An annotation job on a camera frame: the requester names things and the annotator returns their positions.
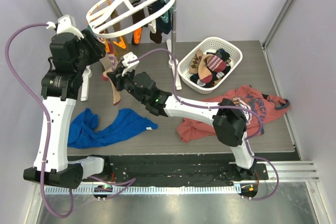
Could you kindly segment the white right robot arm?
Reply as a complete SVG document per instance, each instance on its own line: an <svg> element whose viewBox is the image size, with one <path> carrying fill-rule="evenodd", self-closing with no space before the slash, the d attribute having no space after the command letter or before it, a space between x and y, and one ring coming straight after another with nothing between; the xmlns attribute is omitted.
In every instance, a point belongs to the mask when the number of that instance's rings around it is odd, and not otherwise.
<svg viewBox="0 0 336 224"><path fill-rule="evenodd" d="M247 142L246 113L257 114L234 105L232 100L207 103L184 99L157 88L146 72L123 73L122 69L107 74L118 91L125 90L155 116L181 117L205 123L215 130L217 139L229 146L235 158L235 168L226 173L231 180L250 179L256 174L257 158Z"/></svg>

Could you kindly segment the maroon purple striped sock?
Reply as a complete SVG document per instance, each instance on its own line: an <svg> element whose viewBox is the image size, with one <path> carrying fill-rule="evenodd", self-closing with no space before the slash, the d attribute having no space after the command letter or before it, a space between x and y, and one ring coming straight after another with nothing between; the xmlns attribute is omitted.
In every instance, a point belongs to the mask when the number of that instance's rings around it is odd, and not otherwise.
<svg viewBox="0 0 336 224"><path fill-rule="evenodd" d="M121 56L113 43L107 42L107 40L105 40L104 45L106 55L102 59L100 59L100 62L103 65L102 79L104 81L110 81L113 91L113 105L117 105L121 100L121 96L120 93L116 90L116 87L108 74L113 73L116 70Z"/></svg>
<svg viewBox="0 0 336 224"><path fill-rule="evenodd" d="M203 55L198 66L198 76L202 83L209 83L212 72L222 72L226 68L226 62L214 54Z"/></svg>

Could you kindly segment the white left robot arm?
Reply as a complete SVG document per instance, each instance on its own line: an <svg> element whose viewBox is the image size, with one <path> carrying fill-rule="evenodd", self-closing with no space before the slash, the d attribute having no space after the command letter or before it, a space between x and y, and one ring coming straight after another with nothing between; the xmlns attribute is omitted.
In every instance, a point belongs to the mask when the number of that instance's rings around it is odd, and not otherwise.
<svg viewBox="0 0 336 224"><path fill-rule="evenodd" d="M65 32L52 37L49 69L41 81L44 115L38 154L24 180L42 185L76 189L84 178L94 175L105 182L112 174L102 157L69 162L67 144L71 116L86 68L105 56L105 46L89 31L83 37Z"/></svg>

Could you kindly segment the black blue sport sock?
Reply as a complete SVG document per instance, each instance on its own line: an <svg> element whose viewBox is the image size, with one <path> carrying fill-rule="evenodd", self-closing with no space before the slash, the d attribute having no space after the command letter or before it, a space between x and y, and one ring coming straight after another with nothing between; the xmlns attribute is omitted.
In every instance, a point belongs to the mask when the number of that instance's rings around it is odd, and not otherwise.
<svg viewBox="0 0 336 224"><path fill-rule="evenodd" d="M193 74L190 80L202 88L212 88L216 86L225 75L222 72L212 73L211 75L201 79L198 74Z"/></svg>

